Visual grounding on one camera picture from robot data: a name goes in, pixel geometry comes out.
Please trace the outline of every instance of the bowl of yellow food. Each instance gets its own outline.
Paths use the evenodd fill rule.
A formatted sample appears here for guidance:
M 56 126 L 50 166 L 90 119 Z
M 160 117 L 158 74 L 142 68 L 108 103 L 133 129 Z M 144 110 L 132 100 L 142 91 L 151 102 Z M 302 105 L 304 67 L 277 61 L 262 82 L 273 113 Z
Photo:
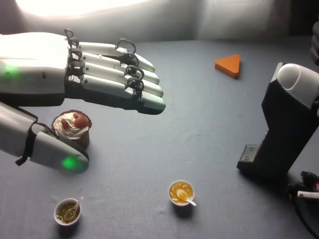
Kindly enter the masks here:
M 66 211 L 73 208 L 77 202 L 78 201 L 74 198 L 67 198 L 59 202 L 54 209 L 54 219 L 56 220 L 56 222 L 62 226 L 70 226 L 76 224 L 81 216 L 81 205 L 79 205 L 74 217 L 71 220 L 66 220 L 64 218 L 64 214 L 66 213 Z
M 171 200 L 172 203 L 174 203 L 177 206 L 186 206 L 189 204 L 189 202 L 179 198 L 177 196 L 177 190 L 182 189 L 186 192 L 189 199 L 193 200 L 195 191 L 193 186 L 184 180 L 177 180 L 175 182 L 172 182 L 172 184 L 168 188 L 168 197 Z

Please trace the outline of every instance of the gray tablecloth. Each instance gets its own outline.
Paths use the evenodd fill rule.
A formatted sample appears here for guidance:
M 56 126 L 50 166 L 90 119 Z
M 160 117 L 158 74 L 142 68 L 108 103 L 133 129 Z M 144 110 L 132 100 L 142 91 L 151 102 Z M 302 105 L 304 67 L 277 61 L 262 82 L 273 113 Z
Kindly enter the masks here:
M 0 152 L 0 239 L 311 239 L 280 190 L 242 176 L 236 168 L 246 144 L 259 143 L 267 125 L 261 102 L 278 62 L 316 66 L 310 38 L 274 43 L 184 41 L 137 44 L 156 67 L 166 110 L 142 115 L 65 100 L 59 107 L 26 108 L 51 125 L 76 109 L 93 122 L 89 169 L 80 175 Z M 242 57 L 234 80 L 214 60 Z M 319 173 L 316 132 L 293 165 Z M 195 188 L 196 208 L 176 210 L 171 182 Z M 53 218 L 56 204 L 84 197 L 78 227 L 65 231 Z

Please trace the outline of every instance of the spoon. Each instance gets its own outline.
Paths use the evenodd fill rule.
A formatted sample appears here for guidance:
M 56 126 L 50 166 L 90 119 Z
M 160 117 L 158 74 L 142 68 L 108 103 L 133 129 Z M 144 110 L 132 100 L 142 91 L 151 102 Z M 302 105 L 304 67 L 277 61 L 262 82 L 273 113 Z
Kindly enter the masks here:
M 74 218 L 76 211 L 78 210 L 78 207 L 82 201 L 83 197 L 80 197 L 80 199 L 78 200 L 78 202 L 74 205 L 73 208 L 70 208 L 68 211 L 65 212 L 64 214 L 64 218 L 65 220 L 71 220 L 72 218 Z
M 178 196 L 180 199 L 182 199 L 182 200 L 184 200 L 184 201 L 187 201 L 188 203 L 192 204 L 193 206 L 196 206 L 196 203 L 193 202 L 191 199 L 189 199 L 187 193 L 186 193 L 184 190 L 178 189 L 178 190 L 176 191 L 176 193 L 177 193 L 177 196 Z

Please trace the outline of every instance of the white robotic hand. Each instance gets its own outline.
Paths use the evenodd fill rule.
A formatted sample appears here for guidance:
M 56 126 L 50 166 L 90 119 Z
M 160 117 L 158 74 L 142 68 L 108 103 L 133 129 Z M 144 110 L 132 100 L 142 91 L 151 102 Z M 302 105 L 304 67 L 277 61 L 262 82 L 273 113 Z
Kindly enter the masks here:
M 0 35 L 0 150 L 67 172 L 83 172 L 87 153 L 19 106 L 58 106 L 65 98 L 157 115 L 165 109 L 153 65 L 117 45 L 33 32 Z
M 0 102 L 57 106 L 64 98 L 157 115 L 165 109 L 154 66 L 118 45 L 33 32 L 0 35 Z

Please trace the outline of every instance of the cupcake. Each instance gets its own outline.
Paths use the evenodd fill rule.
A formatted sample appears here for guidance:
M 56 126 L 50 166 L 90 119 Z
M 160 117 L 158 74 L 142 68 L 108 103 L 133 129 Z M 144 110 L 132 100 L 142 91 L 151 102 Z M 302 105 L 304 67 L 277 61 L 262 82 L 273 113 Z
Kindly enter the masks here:
M 81 111 L 70 110 L 63 112 L 52 122 L 52 130 L 57 134 L 73 140 L 82 148 L 89 145 L 89 129 L 92 122 Z

